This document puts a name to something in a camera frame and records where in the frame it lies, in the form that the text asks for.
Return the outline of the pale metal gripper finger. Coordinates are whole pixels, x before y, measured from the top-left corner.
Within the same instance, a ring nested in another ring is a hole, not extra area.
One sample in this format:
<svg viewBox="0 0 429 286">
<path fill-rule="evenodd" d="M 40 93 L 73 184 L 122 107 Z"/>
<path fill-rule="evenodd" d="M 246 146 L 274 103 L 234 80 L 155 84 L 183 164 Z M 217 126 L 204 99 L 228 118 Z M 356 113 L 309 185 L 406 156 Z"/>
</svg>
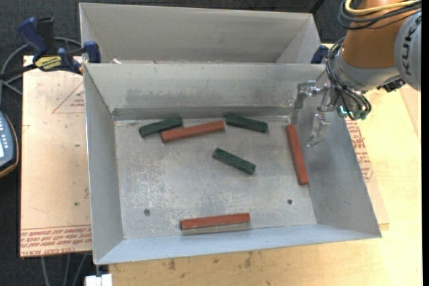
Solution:
<svg viewBox="0 0 429 286">
<path fill-rule="evenodd" d="M 293 108 L 293 111 L 290 115 L 290 123 L 291 124 L 297 123 L 299 112 L 304 106 L 304 101 L 305 101 L 305 93 L 302 91 L 298 91 L 296 99 L 294 101 L 294 108 Z"/>
<path fill-rule="evenodd" d="M 330 127 L 330 121 L 325 113 L 314 113 L 312 115 L 311 130 L 306 142 L 306 146 L 313 147 L 324 141 Z"/>
</svg>

